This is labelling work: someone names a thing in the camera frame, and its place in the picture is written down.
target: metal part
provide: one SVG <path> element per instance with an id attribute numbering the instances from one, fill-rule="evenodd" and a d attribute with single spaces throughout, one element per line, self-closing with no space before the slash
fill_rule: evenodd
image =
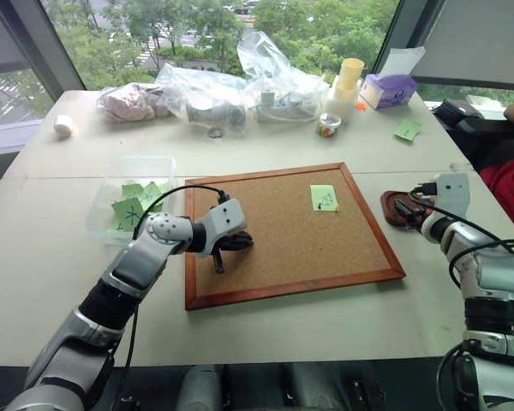
<path id="1" fill-rule="evenodd" d="M 212 208 L 199 222 L 194 226 L 200 238 L 206 239 L 200 256 L 208 255 L 219 239 L 246 227 L 237 200 Z M 46 344 L 29 369 L 27 390 L 11 403 L 8 411 L 90 408 L 101 395 L 112 368 L 112 355 L 129 317 L 161 275 L 168 257 L 187 250 L 193 237 L 193 225 L 188 219 L 152 214 L 141 225 L 139 237 L 117 255 L 86 299 Z M 251 237 L 245 236 L 239 246 L 248 242 Z M 219 408 L 210 409 L 220 409 L 220 390 L 218 404 Z"/>
<path id="2" fill-rule="evenodd" d="M 468 177 L 442 174 L 434 182 L 434 205 L 464 218 L 469 205 Z M 431 190 L 423 186 L 422 191 Z M 514 253 L 499 246 L 465 254 L 493 239 L 467 224 L 445 219 L 438 211 L 423 222 L 421 232 L 430 242 L 441 243 L 460 276 L 467 354 L 457 358 L 452 369 L 463 408 L 509 409 L 506 404 L 514 408 Z"/>
<path id="3" fill-rule="evenodd" d="M 507 336 L 497 332 L 466 330 L 463 332 L 465 341 L 480 343 L 481 350 L 514 358 L 514 336 Z"/>
<path id="4" fill-rule="evenodd" d="M 84 411 L 84 405 L 71 390 L 39 385 L 20 393 L 4 411 Z"/>
<path id="5" fill-rule="evenodd" d="M 196 254 L 198 257 L 210 255 L 217 240 L 248 226 L 236 199 L 213 207 L 204 217 L 196 220 L 196 223 L 202 223 L 206 227 L 206 245 L 201 253 Z"/>
<path id="6" fill-rule="evenodd" d="M 78 308 L 72 311 L 51 340 L 44 346 L 28 370 L 25 389 L 36 384 L 59 348 L 71 338 L 94 347 L 113 348 L 120 342 L 123 330 L 112 330 L 86 318 Z"/>
<path id="7" fill-rule="evenodd" d="M 464 173 L 444 173 L 434 177 L 433 182 L 437 190 L 432 197 L 434 205 L 464 218 L 470 204 L 469 177 Z M 438 240 L 431 235 L 431 230 L 441 218 L 444 214 L 433 211 L 422 223 L 422 235 L 434 244 Z"/>
<path id="8" fill-rule="evenodd" d="M 514 402 L 514 366 L 472 357 L 479 389 L 480 409 L 490 402 Z"/>
<path id="9" fill-rule="evenodd" d="M 151 215 L 140 232 L 112 261 L 101 279 L 142 300 L 162 273 L 168 256 L 187 249 L 193 233 L 186 218 L 162 213 Z"/>
<path id="10" fill-rule="evenodd" d="M 491 241 L 464 223 L 452 223 L 442 237 L 441 249 L 451 261 L 464 250 Z M 465 300 L 487 297 L 514 301 L 514 253 L 508 253 L 501 246 L 483 248 L 463 256 L 455 268 L 461 277 Z"/>
<path id="11" fill-rule="evenodd" d="M 80 349 L 64 344 L 40 374 L 36 384 L 42 384 L 48 378 L 59 378 L 77 385 L 83 392 L 89 392 L 108 357 L 104 350 Z"/>

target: wooden frame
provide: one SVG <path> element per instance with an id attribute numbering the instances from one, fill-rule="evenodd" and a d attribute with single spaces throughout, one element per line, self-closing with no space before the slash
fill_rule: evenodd
<path id="1" fill-rule="evenodd" d="M 247 173 L 235 176 L 218 176 L 209 178 L 198 178 L 187 180 L 187 184 L 215 184 L 221 182 L 235 182 L 240 180 L 251 180 L 258 178 L 267 178 L 275 176 L 287 176 L 291 174 L 314 173 L 316 171 L 324 170 L 340 170 L 347 186 L 356 203 L 360 207 L 363 216 L 367 220 L 377 242 L 380 245 L 382 252 L 390 266 L 390 268 L 378 271 L 367 271 L 362 273 L 352 273 L 349 275 L 341 275 L 335 277 L 325 277 L 315 280 L 306 280 L 293 283 L 272 285 L 268 287 L 260 287 L 257 289 L 243 289 L 238 291 L 231 291 L 215 295 L 197 295 L 196 284 L 196 257 L 193 253 L 185 254 L 185 308 L 187 310 L 195 310 L 205 307 L 215 307 L 224 304 L 231 304 L 234 302 L 251 301 L 263 298 L 269 298 L 280 295 L 298 294 L 307 291 L 314 291 L 319 289 L 332 289 L 343 287 L 347 285 L 357 285 L 362 283 L 372 283 L 384 280 L 391 280 L 405 277 L 402 266 L 398 262 L 396 255 L 392 251 L 388 241 L 386 240 L 383 232 L 381 231 L 374 215 L 369 210 L 368 204 L 362 197 L 362 193 L 356 186 L 352 175 L 349 173 L 344 163 L 316 165 L 310 167 L 301 167 L 286 170 L 272 170 L 257 173 Z M 186 190 L 186 214 L 194 220 L 194 190 Z"/>

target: cork board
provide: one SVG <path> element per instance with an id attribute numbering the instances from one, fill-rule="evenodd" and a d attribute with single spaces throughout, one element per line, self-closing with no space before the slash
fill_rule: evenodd
<path id="1" fill-rule="evenodd" d="M 185 307 L 194 310 L 347 285 L 402 278 L 404 273 L 344 163 L 200 178 L 240 201 L 254 245 L 212 258 L 186 253 Z M 312 184 L 335 188 L 338 212 L 314 211 Z M 186 190 L 193 219 L 217 205 L 208 190 Z"/>

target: plastic bag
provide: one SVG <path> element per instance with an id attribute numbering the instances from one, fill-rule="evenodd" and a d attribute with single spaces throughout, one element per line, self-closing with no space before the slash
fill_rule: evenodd
<path id="1" fill-rule="evenodd" d="M 245 92 L 257 120 L 310 122 L 320 115 L 329 86 L 321 77 L 291 67 L 266 34 L 248 34 L 237 51 L 250 78 Z"/>
<path id="2" fill-rule="evenodd" d="M 205 126 L 214 137 L 226 128 L 246 127 L 243 90 L 247 82 L 230 74 L 172 67 L 165 64 L 156 78 L 164 88 L 164 102 L 175 116 Z"/>
<path id="3" fill-rule="evenodd" d="M 129 83 L 103 89 L 97 108 L 110 122 L 139 122 L 170 114 L 163 102 L 164 88 L 153 83 Z"/>

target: white tissue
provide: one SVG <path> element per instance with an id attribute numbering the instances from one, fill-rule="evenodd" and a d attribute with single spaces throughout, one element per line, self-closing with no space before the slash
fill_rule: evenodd
<path id="1" fill-rule="evenodd" d="M 379 77 L 409 74 L 424 55 L 424 46 L 416 47 L 415 49 L 391 49 L 383 69 L 379 72 Z"/>

